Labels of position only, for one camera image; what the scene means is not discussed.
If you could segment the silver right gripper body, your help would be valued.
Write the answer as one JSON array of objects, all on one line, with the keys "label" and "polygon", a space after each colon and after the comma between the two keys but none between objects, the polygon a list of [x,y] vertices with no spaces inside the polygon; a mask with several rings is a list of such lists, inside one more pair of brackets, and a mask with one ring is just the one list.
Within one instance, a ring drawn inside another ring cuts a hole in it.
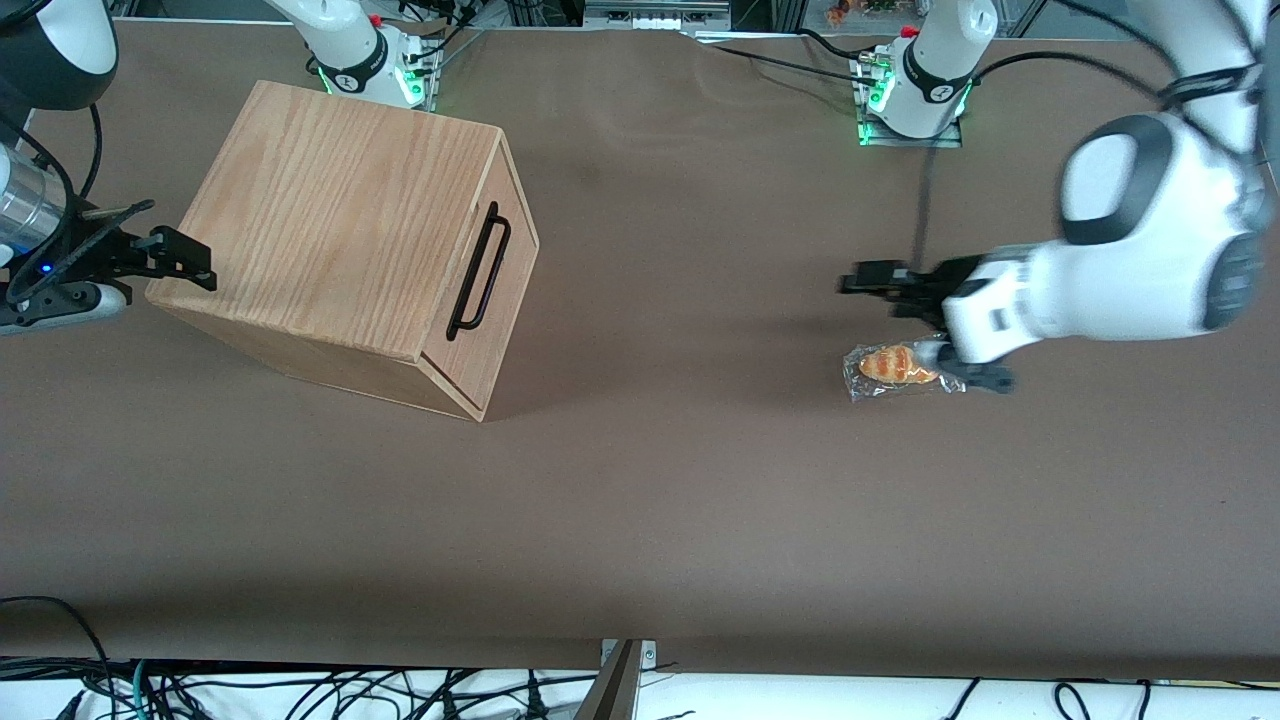
[{"label": "silver right gripper body", "polygon": [[68,254],[63,222],[76,209],[70,184],[13,147],[1,155],[1,263],[14,266],[36,254],[38,265],[52,266]]}]

